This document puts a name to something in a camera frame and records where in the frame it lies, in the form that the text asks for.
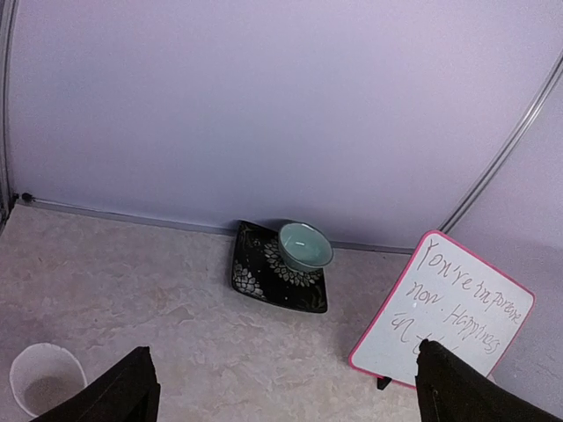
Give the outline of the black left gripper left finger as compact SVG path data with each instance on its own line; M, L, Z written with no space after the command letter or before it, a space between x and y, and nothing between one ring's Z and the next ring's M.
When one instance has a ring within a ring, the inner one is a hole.
M156 422L160 384L147 346L138 346L91 385L36 422Z

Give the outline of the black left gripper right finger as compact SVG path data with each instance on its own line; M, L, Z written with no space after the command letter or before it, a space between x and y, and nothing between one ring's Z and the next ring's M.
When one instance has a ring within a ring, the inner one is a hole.
M420 418L428 421L558 421L489 381L440 343L419 346L415 376Z

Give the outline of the pink framed whiteboard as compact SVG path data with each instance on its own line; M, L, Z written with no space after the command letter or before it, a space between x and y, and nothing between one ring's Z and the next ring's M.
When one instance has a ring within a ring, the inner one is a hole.
M412 388L419 347L427 339L489 376L535 301L528 288L459 242L429 231L350 353L349 365Z

